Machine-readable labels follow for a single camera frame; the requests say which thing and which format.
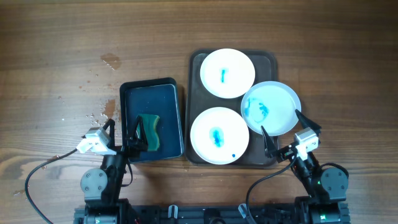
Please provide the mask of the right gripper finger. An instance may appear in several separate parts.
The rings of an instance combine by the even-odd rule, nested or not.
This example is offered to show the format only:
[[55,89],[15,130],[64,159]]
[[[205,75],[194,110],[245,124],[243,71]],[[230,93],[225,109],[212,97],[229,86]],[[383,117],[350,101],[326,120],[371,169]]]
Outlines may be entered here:
[[300,122],[301,126],[303,129],[310,128],[312,129],[315,134],[320,134],[321,133],[321,126],[312,121],[311,119],[307,118],[304,116],[298,109],[295,110],[295,114],[298,118],[298,121]]
[[272,138],[268,135],[267,131],[265,130],[264,126],[261,126],[262,136],[264,138],[264,151],[267,157],[275,157],[277,152],[277,148],[274,144]]

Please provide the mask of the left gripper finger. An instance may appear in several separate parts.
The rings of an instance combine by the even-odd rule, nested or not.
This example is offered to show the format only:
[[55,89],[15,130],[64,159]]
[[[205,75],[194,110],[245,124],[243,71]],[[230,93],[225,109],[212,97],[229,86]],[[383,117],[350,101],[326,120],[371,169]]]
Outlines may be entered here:
[[109,130],[110,142],[109,142],[108,146],[115,146],[115,139],[114,139],[115,121],[113,119],[108,119],[102,128],[105,131],[107,129]]
[[140,115],[136,119],[132,140],[134,144],[147,144],[144,120]]

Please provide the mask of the green yellow sponge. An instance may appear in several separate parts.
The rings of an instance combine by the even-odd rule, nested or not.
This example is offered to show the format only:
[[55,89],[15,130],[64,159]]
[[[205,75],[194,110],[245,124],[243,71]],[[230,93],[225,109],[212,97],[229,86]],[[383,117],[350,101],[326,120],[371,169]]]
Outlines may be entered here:
[[157,123],[160,119],[154,114],[139,114],[144,120],[144,129],[146,132],[148,150],[147,152],[155,152],[160,147],[160,139],[157,133]]

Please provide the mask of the white plate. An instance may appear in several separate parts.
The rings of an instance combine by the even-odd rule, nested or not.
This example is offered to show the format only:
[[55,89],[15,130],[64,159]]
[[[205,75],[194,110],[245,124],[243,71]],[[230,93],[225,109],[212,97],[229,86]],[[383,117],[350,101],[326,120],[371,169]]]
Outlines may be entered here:
[[245,94],[256,76],[250,58],[235,49],[219,49],[205,57],[200,67],[203,86],[219,98],[232,99]]
[[237,161],[249,144],[248,127],[237,112],[214,107],[200,113],[190,128],[190,142],[204,161],[226,165]]
[[241,101],[241,115],[247,126],[261,134],[280,136],[298,123],[295,111],[302,110],[300,99],[291,87],[275,81],[251,87]]

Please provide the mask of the white plate top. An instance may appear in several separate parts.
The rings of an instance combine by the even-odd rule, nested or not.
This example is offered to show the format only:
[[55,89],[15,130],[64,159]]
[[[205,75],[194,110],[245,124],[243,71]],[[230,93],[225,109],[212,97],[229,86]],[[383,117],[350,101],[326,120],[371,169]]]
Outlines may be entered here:
[[245,94],[256,76],[250,58],[235,49],[219,49],[205,57],[200,67],[203,86],[219,98],[232,99]]

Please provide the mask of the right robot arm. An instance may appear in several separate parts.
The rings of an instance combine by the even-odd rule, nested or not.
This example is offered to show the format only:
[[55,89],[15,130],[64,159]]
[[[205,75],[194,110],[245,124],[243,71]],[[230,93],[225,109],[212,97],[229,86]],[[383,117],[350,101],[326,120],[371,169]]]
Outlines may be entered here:
[[307,192],[306,197],[297,197],[295,205],[308,217],[320,223],[330,222],[330,215],[337,215],[339,203],[346,200],[349,172],[341,165],[329,162],[319,164],[313,151],[320,144],[321,126],[304,116],[299,110],[295,114],[303,129],[294,135],[288,146],[277,149],[265,128],[261,128],[265,144],[265,155],[278,163],[289,161],[289,165],[271,174],[276,176],[290,169]]

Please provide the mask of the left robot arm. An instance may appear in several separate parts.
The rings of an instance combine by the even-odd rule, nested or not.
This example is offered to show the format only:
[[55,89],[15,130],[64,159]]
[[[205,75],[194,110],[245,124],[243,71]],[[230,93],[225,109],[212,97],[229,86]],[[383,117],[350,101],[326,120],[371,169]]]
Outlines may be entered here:
[[114,120],[109,119],[104,126],[89,129],[77,146],[82,154],[92,151],[103,156],[101,166],[90,169],[81,178],[87,212],[120,211],[129,205],[128,199],[119,198],[121,189],[126,186],[123,184],[126,168],[131,168],[129,158],[148,150],[142,116],[136,119],[134,134],[127,137],[125,146],[115,145],[114,125]]

